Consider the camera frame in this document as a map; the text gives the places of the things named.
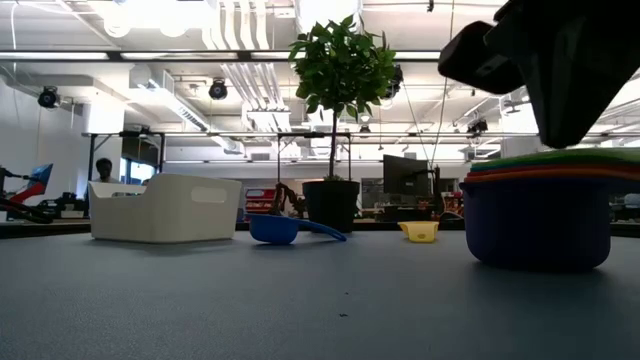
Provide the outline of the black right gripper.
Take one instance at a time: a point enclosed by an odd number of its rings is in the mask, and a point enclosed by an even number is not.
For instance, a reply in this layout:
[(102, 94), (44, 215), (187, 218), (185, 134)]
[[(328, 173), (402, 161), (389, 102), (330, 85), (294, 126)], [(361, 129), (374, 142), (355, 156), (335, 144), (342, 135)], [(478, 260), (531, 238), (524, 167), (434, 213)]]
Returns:
[[(472, 22), (441, 50), (446, 78), (506, 94), (555, 70), (626, 82), (639, 68), (634, 15), (625, 1), (509, 0), (490, 23)], [(528, 84), (539, 137), (563, 149), (578, 144), (620, 91), (619, 84)]]

